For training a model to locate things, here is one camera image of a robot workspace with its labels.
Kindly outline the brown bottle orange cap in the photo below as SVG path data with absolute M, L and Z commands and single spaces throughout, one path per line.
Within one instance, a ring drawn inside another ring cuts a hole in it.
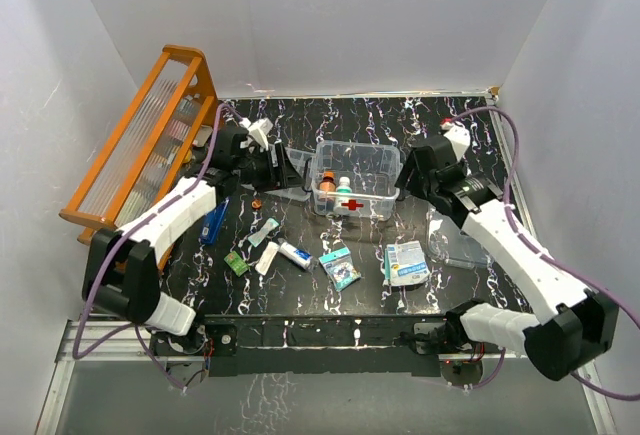
M 321 182 L 318 184 L 318 190 L 321 200 L 330 200 L 330 192 L 334 192 L 336 189 L 335 175 L 332 171 L 325 171 Z

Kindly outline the clear first aid box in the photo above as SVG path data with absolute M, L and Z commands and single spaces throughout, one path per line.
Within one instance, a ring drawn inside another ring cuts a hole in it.
M 391 145 L 327 140 L 319 143 L 311 162 L 313 209 L 319 216 L 348 216 L 386 221 L 394 212 L 399 190 L 395 182 L 401 170 L 400 151 Z M 336 188 L 339 179 L 351 180 L 349 198 L 330 192 L 321 200 L 318 184 L 323 173 L 332 171 Z

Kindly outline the white bottle green label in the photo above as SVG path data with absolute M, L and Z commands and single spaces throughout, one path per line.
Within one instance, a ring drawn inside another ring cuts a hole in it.
M 341 198 L 349 198 L 350 194 L 352 193 L 352 188 L 351 188 L 351 180 L 349 177 L 347 176 L 342 176 L 339 179 L 338 182 L 338 186 L 336 188 L 336 192 L 340 194 Z

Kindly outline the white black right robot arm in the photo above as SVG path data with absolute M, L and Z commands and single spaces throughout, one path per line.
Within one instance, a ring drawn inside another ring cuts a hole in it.
M 469 144 L 435 135 L 412 147 L 397 188 L 426 200 L 477 241 L 524 294 L 528 313 L 471 299 L 449 310 L 444 324 L 417 335 L 424 345 L 460 352 L 489 343 L 524 354 L 546 378 L 559 381 L 612 346 L 619 308 L 557 268 L 516 221 L 505 195 L 481 174 L 466 172 Z

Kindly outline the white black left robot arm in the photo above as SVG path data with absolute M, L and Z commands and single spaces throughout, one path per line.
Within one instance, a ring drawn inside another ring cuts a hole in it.
M 171 334 L 182 352 L 194 354 L 207 331 L 193 308 L 160 288 L 159 263 L 196 222 L 229 199 L 240 185 L 257 192 L 301 188 L 303 176 L 280 142 L 266 130 L 224 127 L 216 130 L 203 162 L 138 218 L 117 228 L 98 230 L 90 243 L 82 297 L 83 313 L 98 308 L 135 326 Z

